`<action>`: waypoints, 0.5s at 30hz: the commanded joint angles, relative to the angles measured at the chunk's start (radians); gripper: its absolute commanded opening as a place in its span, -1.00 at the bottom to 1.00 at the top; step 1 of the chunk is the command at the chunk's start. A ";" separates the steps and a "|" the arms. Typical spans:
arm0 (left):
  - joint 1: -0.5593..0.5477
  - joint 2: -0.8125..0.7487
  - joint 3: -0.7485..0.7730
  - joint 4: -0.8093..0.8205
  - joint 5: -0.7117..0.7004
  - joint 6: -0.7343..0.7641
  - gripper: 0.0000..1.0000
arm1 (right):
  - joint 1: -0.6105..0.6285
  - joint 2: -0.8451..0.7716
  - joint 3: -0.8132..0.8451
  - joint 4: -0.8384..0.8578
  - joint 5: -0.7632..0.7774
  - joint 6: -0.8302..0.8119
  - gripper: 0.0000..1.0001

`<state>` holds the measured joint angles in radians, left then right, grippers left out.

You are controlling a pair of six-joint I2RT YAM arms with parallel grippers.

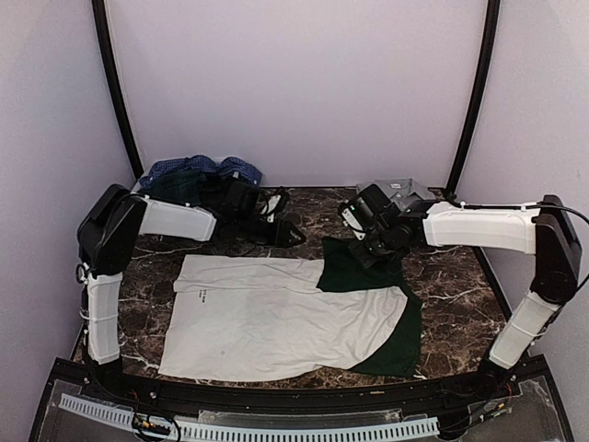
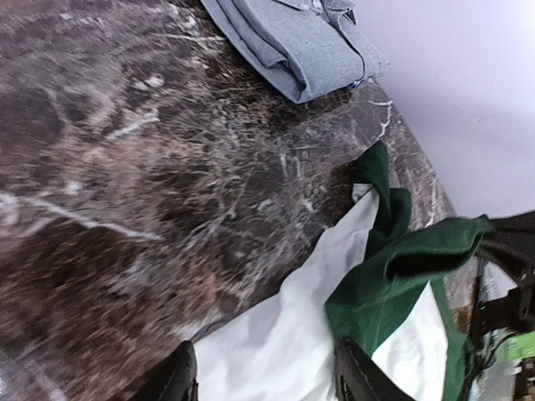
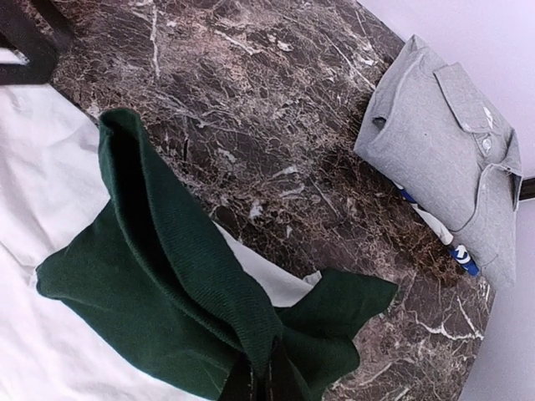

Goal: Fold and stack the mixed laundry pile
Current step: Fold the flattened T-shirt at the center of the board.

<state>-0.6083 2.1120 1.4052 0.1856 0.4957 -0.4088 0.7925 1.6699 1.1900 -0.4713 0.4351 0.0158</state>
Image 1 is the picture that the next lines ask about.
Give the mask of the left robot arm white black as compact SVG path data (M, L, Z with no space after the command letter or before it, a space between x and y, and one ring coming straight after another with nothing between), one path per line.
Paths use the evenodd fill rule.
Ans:
M76 281L83 287L80 315L86 325L86 357L106 365L120 357L119 293L135 243L142 235L207 242L221 227L257 246L288 249L306 242L290 220L280 218L290 199L240 180L173 201L112 184L80 224Z

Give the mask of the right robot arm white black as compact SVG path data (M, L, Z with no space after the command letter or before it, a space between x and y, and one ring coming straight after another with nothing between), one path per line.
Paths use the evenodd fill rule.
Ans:
M538 203L466 204L420 197L388 198L371 185L339 209L356 239L352 255L365 268L399 260L410 248L469 246L511 250L536 259L524 298L488 350L486 366L470 379L469 390L491 398L528 347L554 321L583 285L583 249L571 215L556 195Z

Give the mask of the white and green raglan shirt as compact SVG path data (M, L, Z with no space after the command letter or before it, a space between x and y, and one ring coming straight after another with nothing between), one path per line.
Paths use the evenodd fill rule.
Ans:
M364 268L345 241L319 260L189 255L159 373L268 382L321 367L410 378L421 359L422 303L398 262Z

